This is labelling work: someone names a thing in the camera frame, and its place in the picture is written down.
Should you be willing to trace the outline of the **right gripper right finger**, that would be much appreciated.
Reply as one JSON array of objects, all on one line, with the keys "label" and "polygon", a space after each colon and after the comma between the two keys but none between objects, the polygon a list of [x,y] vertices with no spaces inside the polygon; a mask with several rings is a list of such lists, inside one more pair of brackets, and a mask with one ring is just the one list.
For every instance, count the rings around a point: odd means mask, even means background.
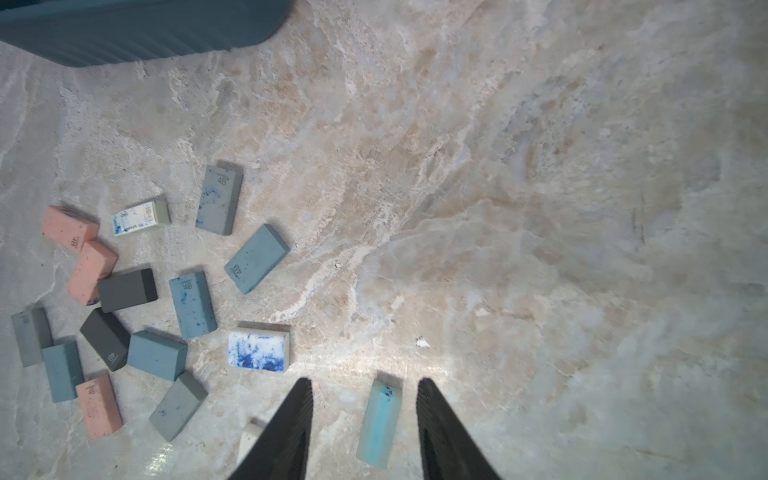
[{"label": "right gripper right finger", "polygon": [[500,479],[430,378],[419,381],[416,411],[424,479]]}]

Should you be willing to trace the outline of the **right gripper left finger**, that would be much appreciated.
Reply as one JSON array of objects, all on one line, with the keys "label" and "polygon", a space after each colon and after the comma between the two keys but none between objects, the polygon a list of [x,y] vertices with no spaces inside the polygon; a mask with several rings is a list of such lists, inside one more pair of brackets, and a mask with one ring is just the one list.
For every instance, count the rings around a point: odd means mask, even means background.
[{"label": "right gripper left finger", "polygon": [[230,479],[304,479],[312,418],[312,383],[300,378]]}]

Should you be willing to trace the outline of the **teal eraser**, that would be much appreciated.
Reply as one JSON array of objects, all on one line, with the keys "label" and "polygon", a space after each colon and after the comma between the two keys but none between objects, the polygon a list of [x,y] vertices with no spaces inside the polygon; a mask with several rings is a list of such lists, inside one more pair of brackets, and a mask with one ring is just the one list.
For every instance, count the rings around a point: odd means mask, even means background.
[{"label": "teal eraser", "polygon": [[401,406],[400,387],[373,381],[356,451],[359,460],[378,469],[387,467]]},{"label": "teal eraser", "polygon": [[150,331],[131,335],[127,364],[150,375],[175,381],[185,370],[188,346]]},{"label": "teal eraser", "polygon": [[42,350],[52,401],[60,403],[77,398],[77,386],[84,382],[76,341],[68,341]]},{"label": "teal eraser", "polygon": [[225,265],[242,294],[253,291],[288,255],[290,247],[271,224],[262,225]]}]

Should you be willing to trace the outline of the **grey eraser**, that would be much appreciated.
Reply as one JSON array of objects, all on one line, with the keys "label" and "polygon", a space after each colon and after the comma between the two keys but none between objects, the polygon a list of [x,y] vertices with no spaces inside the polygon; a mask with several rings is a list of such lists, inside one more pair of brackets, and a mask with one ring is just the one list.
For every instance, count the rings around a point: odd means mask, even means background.
[{"label": "grey eraser", "polygon": [[25,309],[11,317],[15,338],[24,368],[43,362],[42,351],[54,342],[42,307]]},{"label": "grey eraser", "polygon": [[232,234],[243,170],[231,162],[208,165],[195,227],[222,236]]}]

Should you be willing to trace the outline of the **white eraser bottom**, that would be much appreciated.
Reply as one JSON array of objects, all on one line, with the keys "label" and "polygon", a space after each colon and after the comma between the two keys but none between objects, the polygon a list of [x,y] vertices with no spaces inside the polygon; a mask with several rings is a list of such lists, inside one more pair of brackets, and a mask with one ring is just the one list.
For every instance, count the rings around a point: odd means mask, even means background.
[{"label": "white eraser bottom", "polygon": [[243,429],[237,456],[237,465],[240,465],[253,449],[264,428],[254,422],[249,422]]}]

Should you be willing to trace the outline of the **blue white wrapped eraser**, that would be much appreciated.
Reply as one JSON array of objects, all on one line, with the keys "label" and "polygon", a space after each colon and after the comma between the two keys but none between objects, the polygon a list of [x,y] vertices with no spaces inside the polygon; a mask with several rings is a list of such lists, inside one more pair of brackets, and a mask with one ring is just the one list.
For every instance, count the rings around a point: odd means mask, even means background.
[{"label": "blue white wrapped eraser", "polygon": [[227,358],[233,367],[284,373],[290,366],[290,333],[236,328],[229,332]]}]

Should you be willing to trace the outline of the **grey-green eraser bottom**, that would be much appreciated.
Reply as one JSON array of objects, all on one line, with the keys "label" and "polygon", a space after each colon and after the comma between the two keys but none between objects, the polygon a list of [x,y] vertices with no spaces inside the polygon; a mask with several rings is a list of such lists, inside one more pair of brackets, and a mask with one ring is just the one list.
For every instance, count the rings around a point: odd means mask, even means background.
[{"label": "grey-green eraser bottom", "polygon": [[157,432],[172,442],[199,409],[208,392],[189,372],[182,373],[160,401],[149,421]]}]

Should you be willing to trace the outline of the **blue eraser middle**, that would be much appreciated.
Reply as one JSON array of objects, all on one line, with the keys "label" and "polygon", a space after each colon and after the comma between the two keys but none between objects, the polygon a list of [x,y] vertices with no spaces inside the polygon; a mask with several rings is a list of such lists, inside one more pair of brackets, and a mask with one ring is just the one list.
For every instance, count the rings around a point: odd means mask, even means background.
[{"label": "blue eraser middle", "polygon": [[201,337],[217,329],[204,271],[195,271],[171,279],[169,286],[181,337],[184,340]]}]

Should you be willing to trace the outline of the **pink eraser bottom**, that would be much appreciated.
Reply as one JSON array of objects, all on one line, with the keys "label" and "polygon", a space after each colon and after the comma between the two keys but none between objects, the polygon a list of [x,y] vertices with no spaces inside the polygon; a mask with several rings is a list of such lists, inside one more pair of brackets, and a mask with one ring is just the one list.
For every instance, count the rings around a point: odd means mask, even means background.
[{"label": "pink eraser bottom", "polygon": [[112,435],[123,427],[124,423],[108,373],[77,385],[76,393],[91,440]]}]

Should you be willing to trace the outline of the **pink eraser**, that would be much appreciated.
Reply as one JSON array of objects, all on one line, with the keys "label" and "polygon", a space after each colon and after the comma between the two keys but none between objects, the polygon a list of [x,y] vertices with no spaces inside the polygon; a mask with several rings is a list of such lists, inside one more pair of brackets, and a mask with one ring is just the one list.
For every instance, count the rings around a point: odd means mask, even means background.
[{"label": "pink eraser", "polygon": [[98,240],[87,241],[68,282],[70,295],[84,306],[99,301],[98,283],[109,277],[118,255]]},{"label": "pink eraser", "polygon": [[43,217],[42,235],[75,253],[84,244],[96,240],[100,225],[62,208],[48,206]]},{"label": "pink eraser", "polygon": [[112,435],[123,427],[124,423],[108,373],[77,385],[76,393],[91,440]]}]

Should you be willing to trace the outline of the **black eraser lower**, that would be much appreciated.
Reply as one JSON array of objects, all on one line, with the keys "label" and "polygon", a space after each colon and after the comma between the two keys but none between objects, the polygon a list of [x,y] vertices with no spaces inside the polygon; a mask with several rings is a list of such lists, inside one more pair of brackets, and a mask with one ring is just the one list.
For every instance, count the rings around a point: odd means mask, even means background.
[{"label": "black eraser lower", "polygon": [[127,364],[131,334],[113,313],[95,308],[81,326],[80,333],[110,371],[115,372]]}]

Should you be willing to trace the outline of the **black eraser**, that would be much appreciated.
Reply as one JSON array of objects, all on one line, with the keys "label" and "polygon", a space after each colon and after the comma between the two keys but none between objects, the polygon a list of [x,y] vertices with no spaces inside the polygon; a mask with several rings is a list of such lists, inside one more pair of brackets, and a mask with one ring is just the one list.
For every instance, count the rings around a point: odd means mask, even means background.
[{"label": "black eraser", "polygon": [[127,364],[131,334],[113,313],[95,308],[81,326],[80,333],[110,371],[115,372]]},{"label": "black eraser", "polygon": [[105,313],[156,301],[158,293],[151,268],[113,275],[97,285],[101,309]]}]

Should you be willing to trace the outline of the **black eraser middle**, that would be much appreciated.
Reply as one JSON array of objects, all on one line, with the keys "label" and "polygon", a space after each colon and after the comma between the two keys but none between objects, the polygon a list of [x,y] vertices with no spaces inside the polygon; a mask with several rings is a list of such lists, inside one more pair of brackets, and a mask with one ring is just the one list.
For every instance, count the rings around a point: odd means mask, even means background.
[{"label": "black eraser middle", "polygon": [[113,275],[97,285],[101,309],[105,313],[156,301],[158,293],[151,268]]}]

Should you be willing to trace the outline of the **pink eraser lower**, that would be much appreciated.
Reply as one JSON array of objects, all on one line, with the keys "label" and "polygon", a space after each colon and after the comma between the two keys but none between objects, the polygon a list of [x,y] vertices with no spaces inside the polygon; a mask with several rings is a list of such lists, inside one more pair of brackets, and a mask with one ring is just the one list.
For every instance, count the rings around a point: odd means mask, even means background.
[{"label": "pink eraser lower", "polygon": [[84,306],[99,301],[98,283],[109,277],[118,255],[98,240],[87,241],[68,282],[70,295]]}]

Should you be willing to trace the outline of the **white printed eraser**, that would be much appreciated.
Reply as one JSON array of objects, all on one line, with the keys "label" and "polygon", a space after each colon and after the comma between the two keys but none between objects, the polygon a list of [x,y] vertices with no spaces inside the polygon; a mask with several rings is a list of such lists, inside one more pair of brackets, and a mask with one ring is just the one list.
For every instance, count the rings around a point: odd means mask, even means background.
[{"label": "white printed eraser", "polygon": [[159,199],[114,214],[112,216],[112,231],[115,236],[122,236],[170,223],[167,202],[165,199]]}]

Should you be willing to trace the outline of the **pink eraser upper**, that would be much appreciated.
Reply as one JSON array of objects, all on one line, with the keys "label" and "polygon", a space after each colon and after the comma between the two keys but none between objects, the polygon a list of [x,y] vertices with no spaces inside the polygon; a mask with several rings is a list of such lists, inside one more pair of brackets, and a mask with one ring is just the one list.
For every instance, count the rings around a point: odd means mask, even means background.
[{"label": "pink eraser upper", "polygon": [[84,244],[96,240],[100,225],[62,208],[48,206],[43,217],[42,235],[75,253]]}]

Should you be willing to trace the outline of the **teal plastic storage box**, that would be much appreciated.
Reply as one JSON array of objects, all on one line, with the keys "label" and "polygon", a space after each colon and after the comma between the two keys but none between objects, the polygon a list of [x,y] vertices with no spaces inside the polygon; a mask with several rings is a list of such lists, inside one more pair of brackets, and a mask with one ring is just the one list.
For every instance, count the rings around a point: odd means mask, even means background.
[{"label": "teal plastic storage box", "polygon": [[67,67],[146,61],[257,45],[290,1],[3,1],[1,41]]}]

